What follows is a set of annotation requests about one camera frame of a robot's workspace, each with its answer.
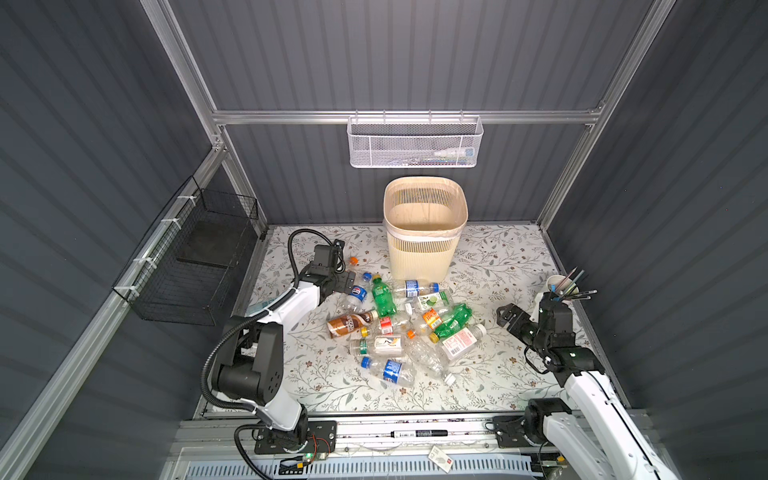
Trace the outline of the orange cap clear bottle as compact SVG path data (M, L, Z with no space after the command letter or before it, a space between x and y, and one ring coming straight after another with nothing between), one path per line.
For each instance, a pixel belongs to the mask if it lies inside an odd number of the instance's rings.
M346 272L350 274L354 274L356 276L360 275L360 265L359 260L357 257L350 256L346 261Z

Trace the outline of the pepsi label clear bottle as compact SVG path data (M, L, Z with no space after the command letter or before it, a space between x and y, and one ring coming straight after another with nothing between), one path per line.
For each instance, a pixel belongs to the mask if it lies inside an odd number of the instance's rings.
M341 303L342 313L363 313L366 311L372 277L370 272L363 272L356 276L352 290Z

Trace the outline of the green cap white label bottle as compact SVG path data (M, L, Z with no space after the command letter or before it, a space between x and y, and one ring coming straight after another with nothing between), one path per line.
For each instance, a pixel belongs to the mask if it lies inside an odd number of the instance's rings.
M349 352L354 356L399 358L405 354L402 335L378 335L353 340Z

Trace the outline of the pink label white cap bottle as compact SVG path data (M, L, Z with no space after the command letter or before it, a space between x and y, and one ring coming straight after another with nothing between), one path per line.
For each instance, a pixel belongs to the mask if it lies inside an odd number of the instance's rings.
M464 327L442 341L440 353L448 363L453 363L475 348L486 334L487 329L483 324Z

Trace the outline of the orange label clear bottle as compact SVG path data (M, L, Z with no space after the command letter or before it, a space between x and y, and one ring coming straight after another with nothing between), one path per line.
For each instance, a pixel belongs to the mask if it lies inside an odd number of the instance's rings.
M440 325L448 322L454 313L454 308L430 309L422 313L414 313L408 324L408 328L417 336L429 336Z

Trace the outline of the blue cap blue label bottle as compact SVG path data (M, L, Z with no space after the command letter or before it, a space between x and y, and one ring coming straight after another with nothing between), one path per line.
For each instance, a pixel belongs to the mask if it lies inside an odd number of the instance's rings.
M415 384L413 369L406 363L394 359L364 356L360 360L360 366L376 378L403 388L412 387Z

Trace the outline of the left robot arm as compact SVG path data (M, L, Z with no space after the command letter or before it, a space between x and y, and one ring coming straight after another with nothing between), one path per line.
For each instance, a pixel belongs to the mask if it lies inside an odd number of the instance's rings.
M292 442L306 440L306 407L282 387L284 334L328 296L351 291L355 274L346 267L344 247L344 241L310 228L289 235L288 289L254 313L232 316L203 364L200 390L209 404L252 414Z

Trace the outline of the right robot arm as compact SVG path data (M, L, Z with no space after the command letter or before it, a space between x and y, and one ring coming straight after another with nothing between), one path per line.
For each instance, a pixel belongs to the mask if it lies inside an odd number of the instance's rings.
M539 301L535 319L510 303L496 323L535 353L572 403L560 398L528 401L511 433L529 444L548 443L582 479L675 479L616 395L595 353L576 344L573 312L552 293Z

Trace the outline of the beige slatted waste bin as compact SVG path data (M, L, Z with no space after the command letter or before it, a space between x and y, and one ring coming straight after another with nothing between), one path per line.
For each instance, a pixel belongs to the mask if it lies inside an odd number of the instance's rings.
M391 181L383 198L391 276L440 283L468 221L462 187L436 176Z

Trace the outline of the white pen cup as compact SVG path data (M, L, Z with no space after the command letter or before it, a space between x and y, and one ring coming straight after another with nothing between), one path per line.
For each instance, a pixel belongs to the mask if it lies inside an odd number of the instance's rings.
M556 302L570 302L580 293L570 277L552 275L545 282L543 299Z

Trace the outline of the brown cola bottle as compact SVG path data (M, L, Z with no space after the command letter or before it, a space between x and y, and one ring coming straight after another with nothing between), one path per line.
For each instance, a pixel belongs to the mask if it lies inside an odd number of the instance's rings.
M326 323L331 338L341 338L350 335L362 327L371 326L379 319L376 310L363 313L348 313L333 318Z

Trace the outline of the green sprite bottle yellow cap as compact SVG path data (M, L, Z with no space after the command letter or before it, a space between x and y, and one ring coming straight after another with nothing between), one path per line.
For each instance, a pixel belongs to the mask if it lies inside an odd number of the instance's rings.
M397 313L391 288L379 275L374 275L372 278L371 292L380 318L391 317Z

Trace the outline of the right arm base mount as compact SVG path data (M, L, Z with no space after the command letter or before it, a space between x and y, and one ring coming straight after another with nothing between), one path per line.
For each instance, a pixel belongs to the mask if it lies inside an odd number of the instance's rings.
M522 414L494 416L491 424L500 448L539 446L539 443L528 435Z

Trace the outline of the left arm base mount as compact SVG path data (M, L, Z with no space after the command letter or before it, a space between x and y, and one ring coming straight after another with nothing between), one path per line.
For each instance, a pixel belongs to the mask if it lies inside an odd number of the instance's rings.
M335 451L338 423L328 420L299 422L292 431L260 427L252 438L257 455L330 454Z

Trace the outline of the black marker on rail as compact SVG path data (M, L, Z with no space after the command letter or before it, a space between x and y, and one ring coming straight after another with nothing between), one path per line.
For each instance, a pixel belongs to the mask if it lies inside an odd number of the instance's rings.
M395 439L440 438L448 435L449 432L445 429L398 430L390 433L390 437Z

